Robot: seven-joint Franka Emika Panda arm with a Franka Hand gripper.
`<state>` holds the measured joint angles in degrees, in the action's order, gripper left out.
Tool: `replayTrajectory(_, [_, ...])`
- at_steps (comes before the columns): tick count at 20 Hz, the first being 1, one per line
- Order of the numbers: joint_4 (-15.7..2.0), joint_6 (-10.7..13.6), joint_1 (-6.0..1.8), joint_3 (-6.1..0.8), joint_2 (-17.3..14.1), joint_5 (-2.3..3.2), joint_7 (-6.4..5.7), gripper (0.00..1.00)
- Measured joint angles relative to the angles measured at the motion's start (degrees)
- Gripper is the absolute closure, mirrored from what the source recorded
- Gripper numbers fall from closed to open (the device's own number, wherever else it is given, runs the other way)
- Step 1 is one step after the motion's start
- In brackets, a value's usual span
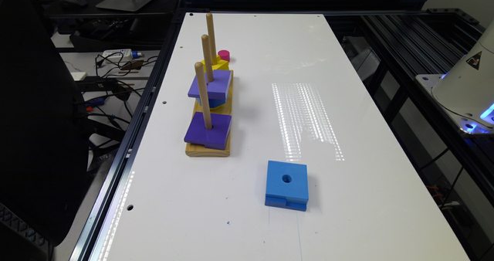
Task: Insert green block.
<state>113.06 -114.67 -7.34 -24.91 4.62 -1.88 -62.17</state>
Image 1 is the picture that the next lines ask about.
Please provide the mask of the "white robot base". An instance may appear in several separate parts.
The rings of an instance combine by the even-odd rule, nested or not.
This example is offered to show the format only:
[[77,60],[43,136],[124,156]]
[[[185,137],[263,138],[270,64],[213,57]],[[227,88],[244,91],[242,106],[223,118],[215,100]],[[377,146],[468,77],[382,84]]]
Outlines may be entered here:
[[493,25],[447,73],[415,79],[462,133],[493,133]]

